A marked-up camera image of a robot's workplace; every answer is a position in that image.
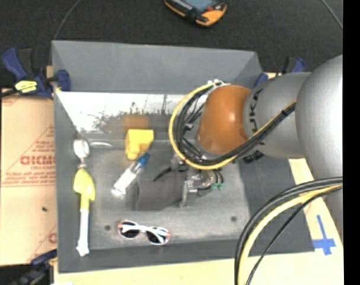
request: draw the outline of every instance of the black floor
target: black floor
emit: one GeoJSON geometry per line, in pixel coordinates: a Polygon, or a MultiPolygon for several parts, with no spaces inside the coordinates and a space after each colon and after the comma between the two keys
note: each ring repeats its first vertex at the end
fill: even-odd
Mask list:
{"type": "MultiPolygon", "coordinates": [[[[14,81],[1,61],[7,49],[32,48],[33,66],[41,68],[54,38],[253,50],[268,72],[287,56],[301,57],[312,71],[343,53],[343,30],[321,0],[223,0],[228,11],[212,28],[178,18],[163,0],[82,0],[58,31],[77,1],[0,0],[0,86],[14,81]]],[[[343,0],[325,2],[342,23],[343,0]]],[[[0,284],[26,269],[0,268],[0,284]]]]}

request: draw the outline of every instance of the cardboard sheet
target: cardboard sheet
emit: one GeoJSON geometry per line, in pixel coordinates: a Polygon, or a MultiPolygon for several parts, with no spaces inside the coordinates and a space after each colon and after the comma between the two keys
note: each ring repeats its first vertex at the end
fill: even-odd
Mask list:
{"type": "Polygon", "coordinates": [[[27,264],[56,248],[53,101],[2,99],[0,266],[27,264]]]}

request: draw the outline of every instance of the orange device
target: orange device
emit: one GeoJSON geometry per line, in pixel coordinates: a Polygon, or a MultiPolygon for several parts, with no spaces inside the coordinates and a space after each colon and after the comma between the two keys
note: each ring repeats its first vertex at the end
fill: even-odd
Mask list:
{"type": "Polygon", "coordinates": [[[182,18],[201,26],[211,26],[226,11],[226,3],[219,0],[164,0],[165,4],[182,18]]]}

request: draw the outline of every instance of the white sunglasses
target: white sunglasses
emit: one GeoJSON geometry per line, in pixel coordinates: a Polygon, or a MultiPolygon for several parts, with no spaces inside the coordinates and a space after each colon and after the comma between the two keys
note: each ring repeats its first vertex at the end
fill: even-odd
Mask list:
{"type": "Polygon", "coordinates": [[[123,220],[117,225],[118,234],[125,239],[135,239],[140,232],[146,234],[147,239],[152,245],[167,244],[171,233],[164,227],[148,227],[139,225],[134,221],[123,220]]]}

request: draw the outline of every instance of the white handle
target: white handle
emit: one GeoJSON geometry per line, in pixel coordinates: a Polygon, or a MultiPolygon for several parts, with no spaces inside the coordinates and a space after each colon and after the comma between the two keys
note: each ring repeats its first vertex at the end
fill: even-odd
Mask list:
{"type": "Polygon", "coordinates": [[[80,238],[78,239],[77,251],[81,257],[89,253],[87,233],[89,228],[89,210],[80,209],[80,238]]]}

